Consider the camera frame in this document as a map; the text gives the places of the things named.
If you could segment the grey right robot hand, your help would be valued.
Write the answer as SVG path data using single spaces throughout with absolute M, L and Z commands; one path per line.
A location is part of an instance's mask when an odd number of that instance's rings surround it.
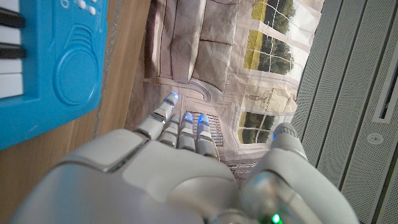
M 206 114 L 173 114 L 171 92 L 135 130 L 117 129 L 63 157 L 11 223 L 357 223 L 342 193 L 279 124 L 239 184 Z

